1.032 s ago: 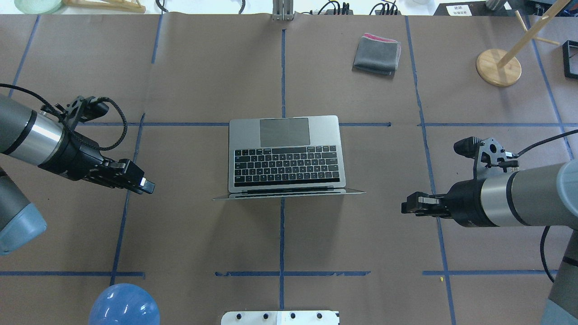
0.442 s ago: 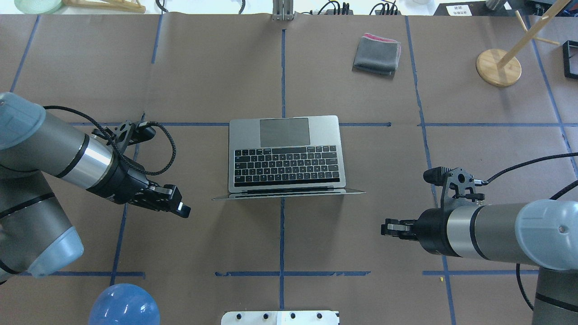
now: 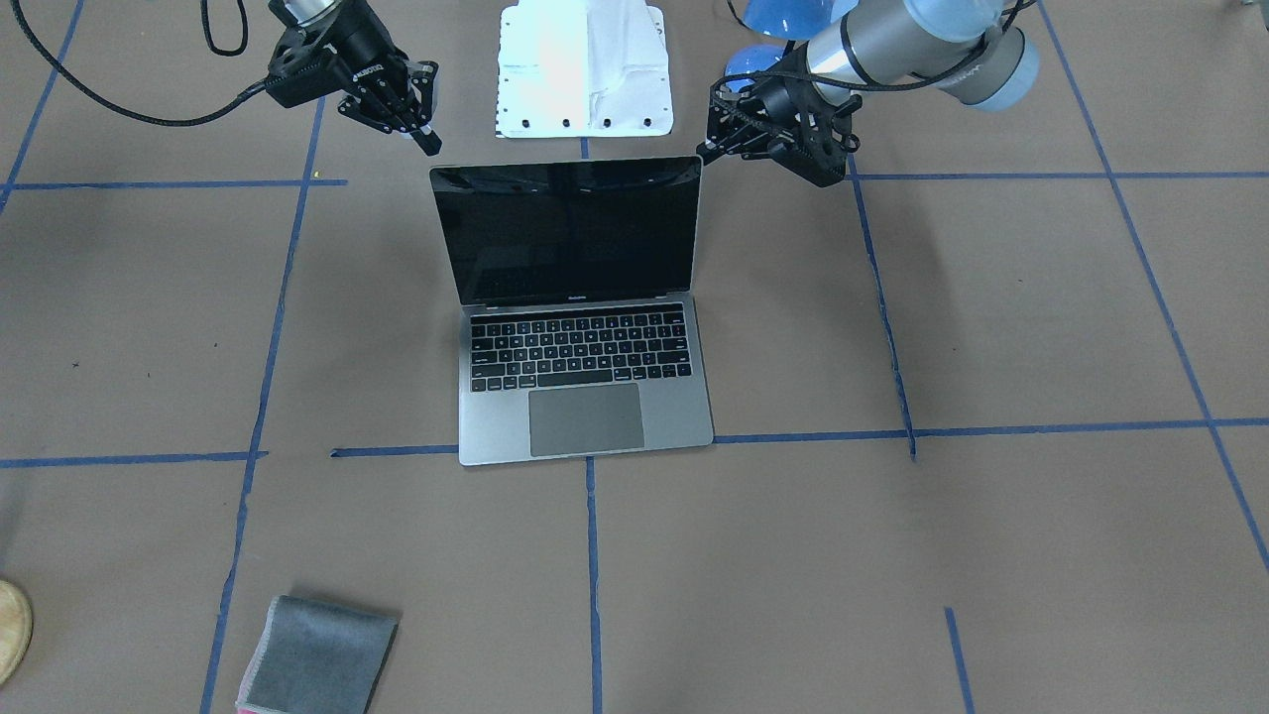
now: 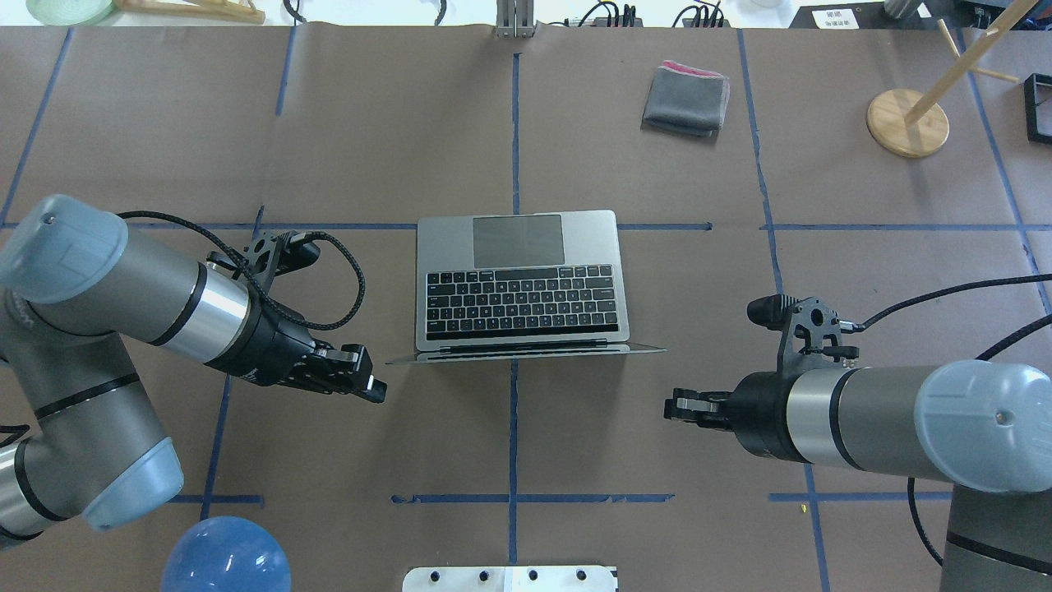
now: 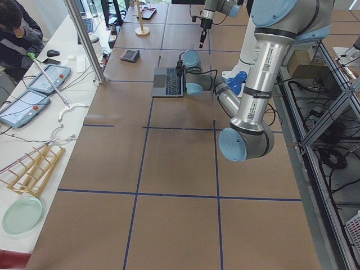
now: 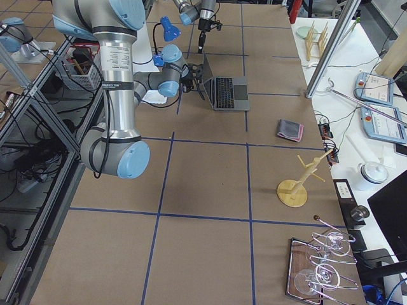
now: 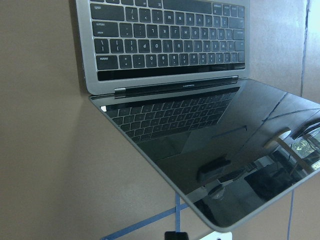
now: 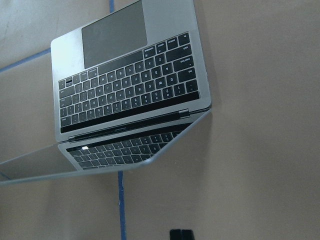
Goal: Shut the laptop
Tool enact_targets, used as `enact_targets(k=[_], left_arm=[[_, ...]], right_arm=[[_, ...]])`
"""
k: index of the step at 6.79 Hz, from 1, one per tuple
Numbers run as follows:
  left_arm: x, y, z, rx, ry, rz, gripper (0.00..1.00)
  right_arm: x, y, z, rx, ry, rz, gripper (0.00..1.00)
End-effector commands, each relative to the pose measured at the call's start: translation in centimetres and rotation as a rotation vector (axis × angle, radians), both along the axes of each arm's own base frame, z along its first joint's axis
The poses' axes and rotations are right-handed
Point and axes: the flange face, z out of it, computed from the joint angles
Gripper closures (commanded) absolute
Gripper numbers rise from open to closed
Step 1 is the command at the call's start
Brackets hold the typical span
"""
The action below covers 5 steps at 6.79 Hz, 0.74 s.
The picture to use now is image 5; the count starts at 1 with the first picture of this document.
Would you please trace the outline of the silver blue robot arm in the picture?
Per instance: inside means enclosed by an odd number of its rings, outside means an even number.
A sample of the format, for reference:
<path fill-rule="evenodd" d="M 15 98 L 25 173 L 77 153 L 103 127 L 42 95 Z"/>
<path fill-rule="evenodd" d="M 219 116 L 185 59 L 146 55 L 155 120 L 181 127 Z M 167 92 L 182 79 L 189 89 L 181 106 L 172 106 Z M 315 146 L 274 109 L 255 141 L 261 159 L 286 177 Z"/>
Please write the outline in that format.
<path fill-rule="evenodd" d="M 255 44 L 242 94 L 237 94 L 224 77 L 203 72 L 193 50 L 180 56 L 177 65 L 189 95 L 213 91 L 228 114 L 230 126 L 221 131 L 219 147 L 230 161 L 260 158 L 273 148 L 274 136 L 263 116 L 286 50 L 293 43 L 327 37 L 334 2 L 250 1 L 248 6 Z"/>
<path fill-rule="evenodd" d="M 199 19 L 201 21 L 200 27 L 202 28 L 200 34 L 199 48 L 203 48 L 207 31 L 212 28 L 215 12 L 220 12 L 230 17 L 236 17 L 240 10 L 240 6 L 236 1 L 226 0 L 206 0 L 204 8 L 200 12 Z"/>

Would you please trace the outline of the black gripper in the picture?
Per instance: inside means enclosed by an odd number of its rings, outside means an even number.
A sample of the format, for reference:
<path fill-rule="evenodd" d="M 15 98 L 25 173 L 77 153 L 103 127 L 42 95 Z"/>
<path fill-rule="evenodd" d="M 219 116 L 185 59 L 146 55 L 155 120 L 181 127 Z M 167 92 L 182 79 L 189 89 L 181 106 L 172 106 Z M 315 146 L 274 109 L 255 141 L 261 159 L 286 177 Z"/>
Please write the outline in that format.
<path fill-rule="evenodd" d="M 203 48 L 204 42 L 206 40 L 206 31 L 211 29 L 213 19 L 214 19 L 214 11 L 212 10 L 202 10 L 200 12 L 200 19 L 203 31 L 200 34 L 199 48 Z"/>

